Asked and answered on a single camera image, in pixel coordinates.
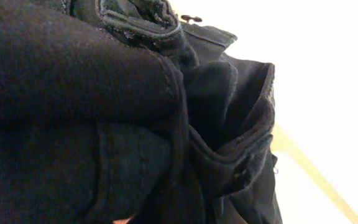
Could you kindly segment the black garment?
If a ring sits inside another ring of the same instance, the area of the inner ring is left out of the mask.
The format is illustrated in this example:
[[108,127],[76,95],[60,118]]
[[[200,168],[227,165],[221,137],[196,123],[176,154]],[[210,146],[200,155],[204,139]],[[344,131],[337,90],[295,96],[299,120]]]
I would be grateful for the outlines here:
[[281,223],[271,63],[168,1],[0,1],[0,223]]

